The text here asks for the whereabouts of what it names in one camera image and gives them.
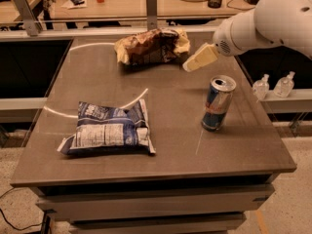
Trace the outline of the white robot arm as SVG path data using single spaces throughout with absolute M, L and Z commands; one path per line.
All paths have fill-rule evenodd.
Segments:
M 220 55 L 280 46 L 312 57 L 312 0 L 259 0 L 253 9 L 225 19 L 213 42 L 202 45 L 182 67 L 192 72 Z

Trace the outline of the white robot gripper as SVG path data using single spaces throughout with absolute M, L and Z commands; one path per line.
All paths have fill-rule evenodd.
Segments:
M 237 14 L 225 19 L 214 32 L 213 44 L 203 44 L 182 65 L 187 72 L 195 71 L 218 59 L 218 53 L 224 56 L 237 56 L 254 49 L 258 36 L 253 14 Z

